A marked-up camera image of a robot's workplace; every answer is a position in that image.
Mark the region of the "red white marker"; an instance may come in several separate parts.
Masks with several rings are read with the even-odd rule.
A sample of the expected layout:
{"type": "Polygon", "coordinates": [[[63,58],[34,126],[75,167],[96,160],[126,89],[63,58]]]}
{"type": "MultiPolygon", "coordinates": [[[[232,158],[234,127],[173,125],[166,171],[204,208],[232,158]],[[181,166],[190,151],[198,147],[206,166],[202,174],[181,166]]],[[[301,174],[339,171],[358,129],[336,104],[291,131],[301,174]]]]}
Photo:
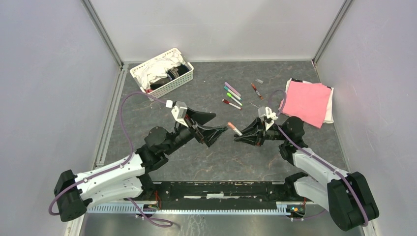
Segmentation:
{"type": "Polygon", "coordinates": [[[241,107],[240,107],[240,106],[238,106],[238,105],[236,105],[236,104],[233,104],[233,103],[229,102],[229,101],[228,101],[228,100],[226,100],[226,99],[222,99],[222,102],[223,102],[223,103],[225,103],[225,104],[227,104],[227,105],[230,105],[230,106],[232,106],[232,107],[234,107],[234,108],[236,108],[236,109],[238,109],[238,110],[241,110],[241,107]]]}

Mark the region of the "teal white marker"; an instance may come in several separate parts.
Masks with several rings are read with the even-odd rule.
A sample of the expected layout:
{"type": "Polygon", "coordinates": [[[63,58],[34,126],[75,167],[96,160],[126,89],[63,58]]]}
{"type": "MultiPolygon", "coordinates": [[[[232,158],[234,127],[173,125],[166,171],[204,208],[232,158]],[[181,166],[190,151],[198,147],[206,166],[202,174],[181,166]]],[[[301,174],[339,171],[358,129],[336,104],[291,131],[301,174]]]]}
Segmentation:
{"type": "Polygon", "coordinates": [[[230,93],[234,98],[236,98],[237,100],[241,101],[241,97],[239,97],[237,94],[235,94],[229,87],[224,86],[224,89],[230,93]]]}

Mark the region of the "purple pen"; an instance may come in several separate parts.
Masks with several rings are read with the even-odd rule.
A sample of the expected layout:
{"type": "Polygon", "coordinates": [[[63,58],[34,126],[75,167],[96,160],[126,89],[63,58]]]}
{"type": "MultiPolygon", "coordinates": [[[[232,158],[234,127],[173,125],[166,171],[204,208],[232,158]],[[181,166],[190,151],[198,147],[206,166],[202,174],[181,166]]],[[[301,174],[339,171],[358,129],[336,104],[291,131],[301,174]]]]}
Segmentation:
{"type": "Polygon", "coordinates": [[[241,97],[241,94],[235,88],[233,88],[229,83],[225,82],[224,85],[228,87],[234,94],[241,97]]]}

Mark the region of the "brown pen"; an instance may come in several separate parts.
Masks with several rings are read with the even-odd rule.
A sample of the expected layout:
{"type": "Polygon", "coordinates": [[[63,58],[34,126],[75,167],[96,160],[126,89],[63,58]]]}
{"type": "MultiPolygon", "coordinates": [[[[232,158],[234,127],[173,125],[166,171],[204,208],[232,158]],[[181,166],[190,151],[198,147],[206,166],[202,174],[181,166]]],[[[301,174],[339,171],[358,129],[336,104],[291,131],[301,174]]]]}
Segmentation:
{"type": "Polygon", "coordinates": [[[258,96],[261,100],[263,100],[264,98],[262,97],[262,95],[260,94],[260,92],[257,90],[256,86],[255,86],[253,83],[251,83],[251,86],[252,86],[252,88],[254,89],[254,91],[255,91],[256,95],[257,95],[257,96],[258,96]]]}

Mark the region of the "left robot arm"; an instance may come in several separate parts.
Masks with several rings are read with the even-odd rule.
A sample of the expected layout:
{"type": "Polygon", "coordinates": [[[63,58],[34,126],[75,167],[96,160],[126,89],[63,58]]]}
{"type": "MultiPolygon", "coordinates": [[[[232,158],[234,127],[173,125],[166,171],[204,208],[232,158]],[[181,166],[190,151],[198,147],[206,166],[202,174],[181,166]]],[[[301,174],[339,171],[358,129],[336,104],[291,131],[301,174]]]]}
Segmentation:
{"type": "Polygon", "coordinates": [[[161,126],[152,128],[145,143],[127,157],[92,171],[62,172],[53,190],[55,198],[49,214],[68,222],[99,204],[137,197],[151,199],[154,185],[149,173],[165,165],[168,155],[191,140],[210,147],[227,130],[226,126],[206,125],[215,116],[188,109],[175,122],[172,132],[161,126]]]}

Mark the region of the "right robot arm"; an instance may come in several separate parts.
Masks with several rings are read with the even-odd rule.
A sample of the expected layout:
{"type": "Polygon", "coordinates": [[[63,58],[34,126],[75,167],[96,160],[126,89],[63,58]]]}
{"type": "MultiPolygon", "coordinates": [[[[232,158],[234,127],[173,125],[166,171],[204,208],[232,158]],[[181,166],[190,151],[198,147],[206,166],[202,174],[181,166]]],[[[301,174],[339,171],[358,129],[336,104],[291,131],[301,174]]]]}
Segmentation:
{"type": "Polygon", "coordinates": [[[285,197],[291,201],[300,197],[312,200],[329,212],[341,230],[367,226],[378,218],[379,208],[365,176],[349,173],[321,158],[303,141],[304,134],[304,122],[298,117],[289,117],[280,125],[256,118],[236,133],[234,140],[257,147],[266,140],[282,141],[281,157],[302,170],[286,178],[285,197]]]}

